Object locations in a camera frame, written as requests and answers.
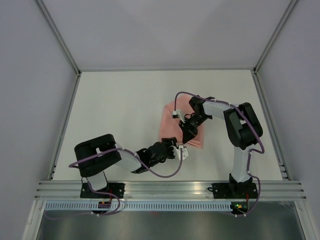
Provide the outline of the aluminium left side rail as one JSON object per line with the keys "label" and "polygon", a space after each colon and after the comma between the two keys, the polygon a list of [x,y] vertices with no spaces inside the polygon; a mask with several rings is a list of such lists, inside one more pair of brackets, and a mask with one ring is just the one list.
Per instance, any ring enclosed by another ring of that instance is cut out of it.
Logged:
{"label": "aluminium left side rail", "polygon": [[67,126],[68,126],[70,114],[71,114],[71,111],[72,111],[72,108],[73,108],[73,104],[74,104],[74,100],[75,100],[75,97],[76,97],[76,93],[77,93],[77,89],[78,89],[78,86],[79,86],[79,82],[80,82],[80,79],[81,79],[81,75],[82,75],[82,72],[79,72],[79,73],[76,74],[76,79],[75,79],[75,82],[74,82],[74,85],[73,85],[73,88],[72,88],[72,91],[71,91],[71,95],[70,95],[70,97],[69,97],[69,99],[67,101],[66,111],[65,111],[65,114],[63,115],[63,119],[62,119],[62,125],[61,125],[61,128],[60,128],[59,133],[58,133],[58,138],[57,138],[56,145],[54,147],[52,158],[50,160],[50,168],[48,170],[48,175],[46,177],[47,180],[52,180],[53,179],[54,171],[55,171],[55,168],[56,168],[57,161],[59,159],[59,154],[60,154],[61,147],[62,147],[62,144],[63,144],[64,135],[65,135],[65,132],[66,132],[66,129],[67,129]]}

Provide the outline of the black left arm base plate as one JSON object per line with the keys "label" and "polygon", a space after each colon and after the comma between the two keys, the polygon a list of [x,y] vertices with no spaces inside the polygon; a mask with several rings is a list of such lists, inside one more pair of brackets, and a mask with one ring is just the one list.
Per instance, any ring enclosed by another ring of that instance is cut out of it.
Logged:
{"label": "black left arm base plate", "polygon": [[110,199],[118,197],[122,199],[125,193],[124,183],[109,183],[107,187],[101,190],[92,191],[87,182],[83,183],[80,191],[81,199]]}

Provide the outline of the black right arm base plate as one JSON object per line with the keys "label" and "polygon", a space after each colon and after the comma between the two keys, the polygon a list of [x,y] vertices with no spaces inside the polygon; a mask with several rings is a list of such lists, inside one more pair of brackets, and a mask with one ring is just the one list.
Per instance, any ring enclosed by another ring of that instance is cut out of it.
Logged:
{"label": "black right arm base plate", "polygon": [[213,194],[214,199],[256,199],[258,189],[255,183],[231,183],[214,182],[207,188]]}

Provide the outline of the aluminium rail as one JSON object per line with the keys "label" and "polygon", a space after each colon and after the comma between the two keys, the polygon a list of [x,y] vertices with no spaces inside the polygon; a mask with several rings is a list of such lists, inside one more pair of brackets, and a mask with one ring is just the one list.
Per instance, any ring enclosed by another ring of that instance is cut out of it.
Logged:
{"label": "aluminium rail", "polygon": [[268,128],[268,132],[270,135],[272,146],[273,146],[273,149],[274,149],[274,152],[276,155],[276,159],[277,159],[277,162],[279,165],[282,179],[285,181],[291,181],[292,179],[289,174],[287,165],[285,163],[285,158],[284,158],[284,154],[283,154],[283,151],[281,148],[280,139],[279,139],[274,121],[272,119],[271,111],[268,106],[267,99],[266,99],[264,90],[262,88],[261,81],[259,80],[258,75],[254,70],[251,70],[250,72],[251,72],[253,83],[255,85],[255,89],[256,89],[256,92],[257,92],[257,95],[259,98],[259,102],[260,102],[262,111],[263,111],[263,115],[264,115],[264,118],[266,121],[266,125]]}
{"label": "aluminium rail", "polygon": [[[125,181],[123,198],[128,201],[215,201],[210,181]],[[299,181],[262,181],[260,201],[305,201]],[[81,181],[40,181],[35,200],[80,200]]]}
{"label": "aluminium rail", "polygon": [[82,72],[79,72],[79,73],[76,74],[76,79],[75,79],[75,82],[74,82],[74,85],[73,85],[73,88],[72,88],[72,91],[71,91],[71,95],[70,95],[70,97],[69,97],[69,99],[67,101],[66,111],[65,111],[65,114],[63,115],[63,119],[62,119],[62,125],[61,125],[61,128],[60,128],[59,133],[58,133],[58,138],[57,138],[56,145],[54,147],[52,158],[50,160],[50,168],[48,170],[48,175],[46,177],[47,180],[52,180],[53,179],[54,171],[55,171],[55,168],[56,168],[57,161],[59,159],[59,154],[60,154],[61,147],[62,147],[62,144],[63,144],[64,135],[65,135],[65,132],[66,132],[66,129],[67,129],[67,126],[68,126],[70,114],[71,114],[71,111],[72,111],[72,108],[73,108],[73,104],[74,104],[74,100],[75,100],[75,97],[76,97],[76,93],[77,93],[77,89],[78,89],[78,86],[79,86],[79,82],[80,82],[80,79],[81,79],[81,75],[82,75]]}

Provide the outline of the aluminium left corner post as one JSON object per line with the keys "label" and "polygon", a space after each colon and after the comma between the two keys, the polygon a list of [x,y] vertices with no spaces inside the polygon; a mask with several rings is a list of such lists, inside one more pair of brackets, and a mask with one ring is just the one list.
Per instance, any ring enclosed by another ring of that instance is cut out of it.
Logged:
{"label": "aluminium left corner post", "polygon": [[43,0],[34,0],[35,5],[37,6],[38,10],[40,11],[43,19],[45,20],[47,26],[49,27],[50,31],[52,32],[55,40],[57,41],[62,53],[64,54],[66,60],[72,67],[73,71],[77,76],[81,74],[81,70],[79,69],[78,65],[76,64],[66,42],[64,41],[51,13],[49,12],[45,2]]}

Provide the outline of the aluminium corner post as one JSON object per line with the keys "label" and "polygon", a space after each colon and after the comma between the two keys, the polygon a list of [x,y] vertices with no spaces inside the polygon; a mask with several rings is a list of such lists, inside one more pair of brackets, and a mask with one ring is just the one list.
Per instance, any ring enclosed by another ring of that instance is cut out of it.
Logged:
{"label": "aluminium corner post", "polygon": [[258,58],[258,61],[256,62],[255,66],[252,68],[252,73],[257,74],[260,68],[262,67],[263,63],[265,62],[268,54],[272,50],[273,45],[275,44],[277,38],[281,34],[283,28],[285,27],[287,21],[291,17],[292,13],[294,12],[295,8],[299,4],[299,0],[290,0],[287,7],[284,10],[284,13],[282,14],[280,20],[278,21],[275,29],[273,30],[271,37],[269,38],[266,46],[264,47],[261,55]]}
{"label": "aluminium corner post", "polygon": [[73,71],[77,76],[81,74],[81,70],[79,69],[78,65],[76,64],[66,42],[64,41],[51,13],[49,12],[45,2],[43,0],[34,0],[35,5],[37,6],[38,10],[40,11],[43,19],[45,20],[47,26],[49,27],[50,31],[52,32],[55,40],[57,41],[62,53],[64,54],[66,60],[72,67]]}

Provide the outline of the pink cloth napkin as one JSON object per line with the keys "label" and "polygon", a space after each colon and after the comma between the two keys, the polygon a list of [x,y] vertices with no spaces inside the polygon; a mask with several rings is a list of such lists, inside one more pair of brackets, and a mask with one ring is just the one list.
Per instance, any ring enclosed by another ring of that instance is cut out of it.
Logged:
{"label": "pink cloth napkin", "polygon": [[[176,107],[178,110],[181,110],[183,114],[192,114],[194,112],[189,104],[190,99],[191,96],[187,94],[182,94],[177,98]],[[177,141],[181,143],[183,140],[183,132],[179,126],[180,120],[172,118],[173,111],[174,101],[171,101],[164,107],[158,136],[160,139],[176,137]],[[204,129],[204,125],[199,126],[197,128],[197,136],[186,144],[194,148],[202,149],[204,145]]]}

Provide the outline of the aluminium front rail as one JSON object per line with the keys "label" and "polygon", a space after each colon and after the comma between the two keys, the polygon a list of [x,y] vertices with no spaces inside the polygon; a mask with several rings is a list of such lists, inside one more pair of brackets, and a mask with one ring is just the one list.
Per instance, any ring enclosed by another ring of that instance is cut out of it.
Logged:
{"label": "aluminium front rail", "polygon": [[[215,201],[210,181],[125,181],[123,198],[128,201]],[[305,201],[299,181],[262,181],[260,201]],[[35,200],[80,200],[81,181],[40,181]]]}

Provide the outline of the aluminium right side rail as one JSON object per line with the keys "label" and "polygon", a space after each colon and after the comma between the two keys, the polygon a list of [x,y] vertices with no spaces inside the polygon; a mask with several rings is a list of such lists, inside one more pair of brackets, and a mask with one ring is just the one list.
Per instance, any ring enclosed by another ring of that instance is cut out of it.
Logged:
{"label": "aluminium right side rail", "polygon": [[283,154],[283,151],[281,148],[280,139],[279,139],[274,121],[272,119],[271,111],[268,106],[267,99],[266,99],[264,90],[262,88],[261,81],[259,80],[258,75],[254,70],[251,70],[250,72],[251,72],[253,83],[255,85],[255,89],[256,89],[256,92],[257,92],[257,95],[259,98],[259,102],[260,102],[262,111],[263,111],[263,115],[264,115],[264,118],[266,121],[266,125],[268,128],[268,132],[270,135],[272,146],[273,146],[273,149],[274,149],[274,152],[276,155],[276,159],[277,159],[277,162],[279,165],[282,179],[285,181],[291,181],[292,179],[289,174],[287,165],[285,163],[285,158],[284,158],[284,154]]}

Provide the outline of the aluminium right corner post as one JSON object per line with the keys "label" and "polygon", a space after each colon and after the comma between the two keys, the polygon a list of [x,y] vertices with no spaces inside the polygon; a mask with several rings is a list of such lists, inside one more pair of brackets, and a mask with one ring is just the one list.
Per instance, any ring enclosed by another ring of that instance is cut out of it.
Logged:
{"label": "aluminium right corner post", "polygon": [[283,28],[285,27],[287,21],[291,17],[292,13],[294,12],[295,8],[299,4],[299,0],[290,0],[287,7],[284,10],[284,13],[282,14],[280,20],[278,21],[275,29],[273,30],[271,37],[269,38],[266,46],[264,47],[261,55],[258,58],[258,61],[256,62],[255,66],[252,68],[252,73],[257,74],[260,68],[262,67],[263,63],[265,62],[268,54],[272,50],[273,45],[275,44],[277,38],[281,34]]}

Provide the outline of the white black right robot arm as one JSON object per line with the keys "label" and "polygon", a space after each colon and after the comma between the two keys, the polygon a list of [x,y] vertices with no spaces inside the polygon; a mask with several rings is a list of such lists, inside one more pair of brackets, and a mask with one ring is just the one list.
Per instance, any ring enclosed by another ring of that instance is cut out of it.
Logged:
{"label": "white black right robot arm", "polygon": [[183,144],[198,135],[199,127],[206,120],[216,117],[224,120],[228,139],[234,147],[228,182],[212,183],[208,191],[212,192],[214,199],[256,199],[259,193],[250,173],[250,162],[254,146],[262,145],[263,129],[252,105],[248,102],[235,105],[198,95],[192,96],[188,103],[192,113],[182,114],[177,108],[172,112],[172,117],[179,119]]}

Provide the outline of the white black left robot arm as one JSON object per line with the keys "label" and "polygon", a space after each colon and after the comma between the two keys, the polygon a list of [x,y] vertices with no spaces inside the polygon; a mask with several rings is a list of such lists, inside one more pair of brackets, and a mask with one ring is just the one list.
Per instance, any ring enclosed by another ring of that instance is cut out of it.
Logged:
{"label": "white black left robot arm", "polygon": [[[116,165],[132,174],[150,172],[167,179],[175,176],[183,163],[183,146],[178,146],[177,139],[163,138],[153,145],[138,151],[131,151],[118,144],[112,134],[102,135],[77,144],[74,147],[76,161],[69,168],[79,170],[80,176],[87,180],[92,193],[104,198],[109,193],[109,184],[105,170]],[[179,160],[177,170],[170,175],[161,175],[152,167],[165,163],[166,160]]]}

